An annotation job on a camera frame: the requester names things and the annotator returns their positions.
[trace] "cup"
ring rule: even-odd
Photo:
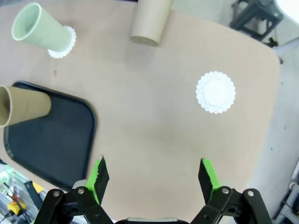
[[[45,116],[50,109],[46,93],[0,86],[0,127]]]
[[[70,31],[35,2],[26,5],[19,12],[14,20],[12,36],[16,41],[56,52],[67,49],[72,38]]]
[[[139,0],[134,16],[131,40],[158,46],[164,32],[173,0]]]

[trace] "floor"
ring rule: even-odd
[[[0,0],[0,6],[27,0]],[[234,0],[175,0],[173,9],[228,26]],[[284,19],[277,27],[280,43],[299,36],[299,27]],[[299,51],[283,55],[280,88],[269,126],[266,145],[248,187],[257,188],[271,217],[286,194],[299,157]]]

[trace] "yellow object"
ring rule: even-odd
[[[26,205],[24,203],[22,203],[22,202],[19,202],[19,203],[20,203],[20,205],[22,206],[23,209],[26,209]],[[20,211],[19,206],[15,202],[10,202],[7,205],[7,209],[13,211],[13,213],[16,214],[16,215],[18,215],[19,211]]]
[[[42,186],[38,185],[37,183],[32,183],[34,189],[37,191],[37,193],[41,193],[44,189]]]

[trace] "stool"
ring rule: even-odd
[[[237,15],[241,2],[246,2],[248,5]],[[234,17],[229,27],[243,31],[258,41],[262,41],[284,18],[273,0],[237,0],[232,7],[234,8]],[[246,27],[246,24],[254,18],[266,20],[266,31],[263,34]]]

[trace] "brown table surface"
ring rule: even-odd
[[[276,98],[280,65],[274,51],[175,11],[158,48],[132,43],[132,2],[41,5],[74,27],[74,49],[53,59],[45,49],[14,41],[11,26],[24,5],[1,7],[0,83],[25,80],[93,105],[99,124],[88,173],[105,155],[110,182],[102,205],[111,218],[191,221],[204,205],[197,179],[201,157],[212,160],[221,180],[244,190]],[[214,70],[228,74],[236,87],[234,105],[217,115],[205,112],[195,96],[197,81]],[[12,161],[3,143],[0,158],[46,189],[55,187]]]

